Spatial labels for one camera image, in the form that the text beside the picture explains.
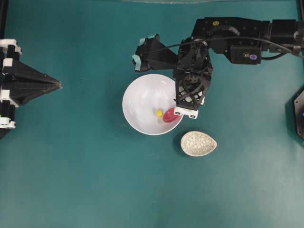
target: small yellow ball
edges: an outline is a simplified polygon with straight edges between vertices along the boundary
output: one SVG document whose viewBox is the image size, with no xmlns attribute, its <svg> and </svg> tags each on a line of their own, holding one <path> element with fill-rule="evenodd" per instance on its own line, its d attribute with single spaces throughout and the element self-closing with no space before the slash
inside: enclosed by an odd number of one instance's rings
<svg viewBox="0 0 304 228">
<path fill-rule="evenodd" d="M 162 109 L 157 110 L 157 111 L 156 111 L 156 115 L 157 115 L 158 117 L 162 117 Z"/>
</svg>

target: green tabletop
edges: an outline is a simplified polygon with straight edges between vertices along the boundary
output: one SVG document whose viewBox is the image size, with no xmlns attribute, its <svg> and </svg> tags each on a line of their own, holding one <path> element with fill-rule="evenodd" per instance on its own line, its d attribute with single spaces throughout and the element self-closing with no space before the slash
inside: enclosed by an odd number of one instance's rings
<svg viewBox="0 0 304 228">
<path fill-rule="evenodd" d="M 12 0 L 6 38 L 63 89 L 18 108 L 17 128 L 0 141 L 0 227 L 303 227 L 304 148 L 291 106 L 304 85 L 300 58 L 244 66 L 211 52 L 197 120 L 147 136 L 123 116 L 123 93 L 143 75 L 131 63 L 139 38 L 179 43 L 197 18 L 216 16 L 298 18 L 295 0 Z M 212 136 L 217 149 L 185 155 L 180 139 L 191 130 Z"/>
</svg>

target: black robotic device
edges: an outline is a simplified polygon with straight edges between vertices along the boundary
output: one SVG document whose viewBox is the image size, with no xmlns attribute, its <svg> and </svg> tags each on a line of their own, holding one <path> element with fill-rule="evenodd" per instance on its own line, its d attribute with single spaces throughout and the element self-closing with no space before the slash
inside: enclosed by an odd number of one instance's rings
<svg viewBox="0 0 304 228">
<path fill-rule="evenodd" d="M 0 0 L 0 139 L 16 127 L 15 108 L 61 88 L 56 79 L 19 61 L 15 39 L 4 39 L 8 0 Z"/>
<path fill-rule="evenodd" d="M 177 46 L 179 51 L 176 55 L 169 48 Z M 233 64 L 256 65 L 287 53 L 304 58 L 300 55 L 303 48 L 302 21 L 204 18 L 198 19 L 191 36 L 177 45 L 164 46 L 159 35 L 141 39 L 133 55 L 133 63 L 136 72 L 172 69 L 176 86 L 175 114 L 196 119 L 212 78 L 209 49 L 225 55 Z M 264 51 L 279 54 L 262 57 Z M 301 105 L 304 112 L 304 99 L 297 105 Z"/>
</svg>

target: white bowl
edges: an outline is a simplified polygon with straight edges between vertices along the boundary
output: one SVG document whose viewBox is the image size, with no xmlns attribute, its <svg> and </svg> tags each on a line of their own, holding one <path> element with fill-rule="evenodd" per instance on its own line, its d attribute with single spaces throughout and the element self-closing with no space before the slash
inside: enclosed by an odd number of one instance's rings
<svg viewBox="0 0 304 228">
<path fill-rule="evenodd" d="M 144 75 L 134 80 L 123 95 L 123 114 L 137 131 L 148 135 L 165 134 L 182 120 L 179 116 L 171 123 L 165 123 L 156 111 L 163 114 L 175 107 L 175 83 L 159 74 Z"/>
</svg>

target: white bracket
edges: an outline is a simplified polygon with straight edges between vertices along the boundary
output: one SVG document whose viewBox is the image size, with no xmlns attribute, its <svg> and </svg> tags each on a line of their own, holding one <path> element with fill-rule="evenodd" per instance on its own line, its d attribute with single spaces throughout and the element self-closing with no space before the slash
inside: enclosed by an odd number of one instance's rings
<svg viewBox="0 0 304 228">
<path fill-rule="evenodd" d="M 11 121 L 10 118 L 7 117 L 0 117 L 0 128 L 15 129 L 16 122 Z"/>
<path fill-rule="evenodd" d="M 15 39 L 0 39 L 0 47 L 4 48 L 4 53 L 6 54 L 8 51 L 8 46 L 9 45 L 14 45 L 15 46 L 15 52 L 19 52 L 19 54 L 22 54 L 22 49 L 21 47 L 18 46 L 17 40 Z"/>
<path fill-rule="evenodd" d="M 16 108 L 19 107 L 19 105 L 10 98 L 10 91 L 8 89 L 2 89 L 2 87 L 0 88 L 0 101 L 9 101 L 11 105 L 14 105 Z"/>
<path fill-rule="evenodd" d="M 187 109 L 187 108 L 180 108 L 180 107 L 175 107 L 174 108 L 174 114 L 175 115 L 187 115 L 191 119 L 196 119 L 199 115 L 199 111 Z"/>
</svg>

